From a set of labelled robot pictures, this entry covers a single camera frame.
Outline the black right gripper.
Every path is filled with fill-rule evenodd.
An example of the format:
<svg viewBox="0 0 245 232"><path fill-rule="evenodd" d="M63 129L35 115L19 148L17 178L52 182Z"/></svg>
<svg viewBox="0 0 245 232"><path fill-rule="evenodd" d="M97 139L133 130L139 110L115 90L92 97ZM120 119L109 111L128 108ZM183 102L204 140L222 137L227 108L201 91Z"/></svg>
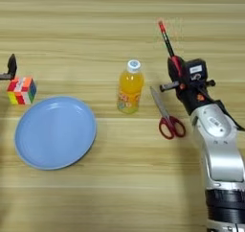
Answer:
<svg viewBox="0 0 245 232"><path fill-rule="evenodd" d="M186 75L185 61L181 57L177 56L176 58L180 68L179 81L177 81L177 70L174 62L171 58L168 58L167 69L172 82L161 84L160 91L165 92L174 89L178 100L184 105L188 115L198 107L214 104L215 100L210 97L208 87L215 86L215 81L193 81L190 83L182 83L185 80Z"/></svg>

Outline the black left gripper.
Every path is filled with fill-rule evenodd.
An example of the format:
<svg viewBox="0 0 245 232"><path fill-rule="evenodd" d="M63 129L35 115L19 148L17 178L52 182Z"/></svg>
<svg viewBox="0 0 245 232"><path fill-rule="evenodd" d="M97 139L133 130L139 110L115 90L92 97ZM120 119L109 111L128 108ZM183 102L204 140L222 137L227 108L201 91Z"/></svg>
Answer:
<svg viewBox="0 0 245 232"><path fill-rule="evenodd" d="M15 78L17 63L15 54L12 54L8 61L8 74L0 74L0 81L9 81Z"/></svg>

